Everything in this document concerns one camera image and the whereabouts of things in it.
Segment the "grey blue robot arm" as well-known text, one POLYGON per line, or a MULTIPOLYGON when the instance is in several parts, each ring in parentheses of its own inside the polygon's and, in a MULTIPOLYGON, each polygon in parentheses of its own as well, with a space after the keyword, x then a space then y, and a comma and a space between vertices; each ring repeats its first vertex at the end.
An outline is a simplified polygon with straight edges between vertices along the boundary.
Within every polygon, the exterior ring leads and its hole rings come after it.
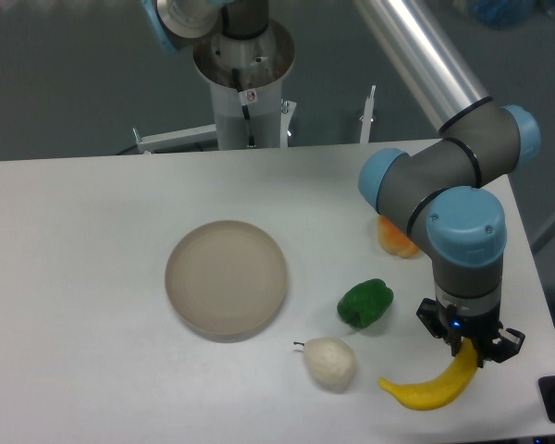
MULTIPOLYGON (((265 88, 290 71, 289 33, 266 1, 146 1, 143 9, 166 48, 191 47, 201 75, 229 98, 215 104, 222 149, 277 147, 280 101, 265 88)), ((413 93, 439 141, 419 154, 390 148, 364 164, 358 188, 431 259, 436 296, 417 314, 454 351, 466 341, 477 361, 502 363, 524 334, 500 322, 507 242, 489 182, 512 172, 540 146, 535 119, 487 94, 419 1, 359 1, 358 12, 413 93)))

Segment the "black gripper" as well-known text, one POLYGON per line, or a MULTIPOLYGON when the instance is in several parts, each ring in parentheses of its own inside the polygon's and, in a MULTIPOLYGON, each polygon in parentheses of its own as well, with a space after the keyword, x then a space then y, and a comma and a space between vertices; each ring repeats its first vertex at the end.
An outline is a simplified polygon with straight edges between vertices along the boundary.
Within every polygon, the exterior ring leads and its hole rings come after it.
POLYGON ((452 356, 460 351, 463 338, 470 339, 477 353, 477 366, 483 368, 486 362, 501 364, 511 359, 524 344, 523 332, 502 328, 500 307, 497 303, 484 314, 461 315, 455 304, 443 305, 424 298, 416 315, 432 337, 442 339, 450 347, 452 356))

